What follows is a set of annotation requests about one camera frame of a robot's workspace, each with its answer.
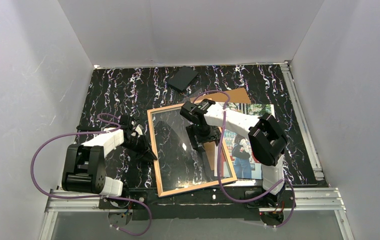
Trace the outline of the brown cardboard backing board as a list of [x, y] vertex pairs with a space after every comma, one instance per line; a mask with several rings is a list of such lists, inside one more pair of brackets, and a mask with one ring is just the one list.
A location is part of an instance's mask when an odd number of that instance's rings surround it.
[[[244, 88], [237, 88], [233, 90], [227, 90], [225, 91], [230, 96], [230, 101], [229, 103], [237, 103], [237, 104], [250, 104], [251, 100]], [[195, 102], [199, 103], [203, 99], [209, 99], [213, 100], [216, 103], [224, 103], [228, 98], [226, 95], [220, 93], [220, 92], [215, 92], [211, 94], [204, 94], [200, 97], [192, 97], [190, 98], [191, 102], [193, 102], [195, 99], [197, 99]], [[208, 169], [213, 171], [215, 167], [215, 160], [216, 160], [216, 154], [217, 154], [217, 147], [215, 145], [215, 142], [209, 142], [204, 144], [204, 149], [207, 155], [207, 160], [209, 162], [209, 167]]]

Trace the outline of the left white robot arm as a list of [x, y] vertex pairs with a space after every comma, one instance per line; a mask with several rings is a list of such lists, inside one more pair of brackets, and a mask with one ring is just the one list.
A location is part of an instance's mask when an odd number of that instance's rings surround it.
[[101, 133], [83, 144], [69, 145], [62, 176], [62, 188], [69, 192], [120, 197], [124, 184], [106, 174], [106, 157], [117, 147], [131, 151], [137, 160], [157, 159], [143, 128], [130, 116], [119, 117], [119, 125], [111, 123]]

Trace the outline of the colour photo print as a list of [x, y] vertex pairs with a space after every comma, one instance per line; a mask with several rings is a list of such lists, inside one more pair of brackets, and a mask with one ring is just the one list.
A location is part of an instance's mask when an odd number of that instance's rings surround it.
[[[267, 113], [275, 115], [272, 104], [229, 103], [227, 108], [252, 116], [262, 116]], [[262, 179], [261, 164], [252, 156], [248, 138], [243, 139], [239, 134], [226, 129], [223, 141], [238, 180]]]

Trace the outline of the clear acrylic sheet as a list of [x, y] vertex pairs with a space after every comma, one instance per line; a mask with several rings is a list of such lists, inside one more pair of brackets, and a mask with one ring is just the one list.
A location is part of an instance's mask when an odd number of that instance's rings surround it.
[[182, 194], [237, 180], [226, 145], [218, 152], [212, 180], [206, 180], [198, 151], [191, 146], [185, 130], [191, 123], [180, 115], [182, 104], [147, 111], [159, 197]]

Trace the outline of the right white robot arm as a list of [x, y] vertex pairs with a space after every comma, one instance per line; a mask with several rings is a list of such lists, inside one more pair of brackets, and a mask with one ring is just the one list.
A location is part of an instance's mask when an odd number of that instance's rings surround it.
[[226, 130], [249, 141], [249, 155], [261, 164], [263, 193], [240, 200], [241, 203], [262, 199], [277, 203], [281, 200], [285, 191], [283, 159], [288, 138], [273, 115], [244, 114], [230, 109], [226, 103], [210, 99], [199, 103], [185, 102], [180, 115], [191, 123], [186, 131], [194, 150], [208, 142], [221, 146]]

